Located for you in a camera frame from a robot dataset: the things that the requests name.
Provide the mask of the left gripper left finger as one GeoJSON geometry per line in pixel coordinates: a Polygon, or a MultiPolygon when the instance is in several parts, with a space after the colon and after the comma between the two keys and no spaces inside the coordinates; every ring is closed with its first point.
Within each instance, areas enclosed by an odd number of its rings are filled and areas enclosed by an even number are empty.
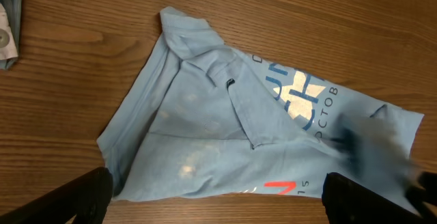
{"type": "Polygon", "coordinates": [[[98,167],[1,216],[2,223],[101,224],[113,194],[113,178],[98,167]]]}

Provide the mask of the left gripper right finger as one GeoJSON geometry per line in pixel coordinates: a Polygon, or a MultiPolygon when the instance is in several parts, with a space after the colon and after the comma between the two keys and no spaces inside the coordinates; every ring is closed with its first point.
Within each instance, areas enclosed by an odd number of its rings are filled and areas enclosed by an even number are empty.
{"type": "Polygon", "coordinates": [[[326,175],[322,204],[330,224],[423,224],[416,214],[339,173],[326,175]]]}

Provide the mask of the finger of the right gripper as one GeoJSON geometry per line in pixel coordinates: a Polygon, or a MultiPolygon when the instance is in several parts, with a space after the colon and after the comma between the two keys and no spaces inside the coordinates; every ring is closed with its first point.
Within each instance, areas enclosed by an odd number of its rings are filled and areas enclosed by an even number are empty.
{"type": "Polygon", "coordinates": [[[436,219],[436,214],[425,205],[427,203],[436,206],[436,173],[424,171],[418,176],[417,182],[420,187],[408,187],[407,200],[423,219],[436,219]]]}

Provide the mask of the light blue printed t-shirt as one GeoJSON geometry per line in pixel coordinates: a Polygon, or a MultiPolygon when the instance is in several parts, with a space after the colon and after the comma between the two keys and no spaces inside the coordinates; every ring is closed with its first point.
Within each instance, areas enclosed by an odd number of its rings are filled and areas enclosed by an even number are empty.
{"type": "Polygon", "coordinates": [[[319,198],[353,177],[347,125],[408,156],[423,115],[232,48],[202,18],[160,11],[162,33],[98,137],[116,200],[227,193],[319,198]]]}

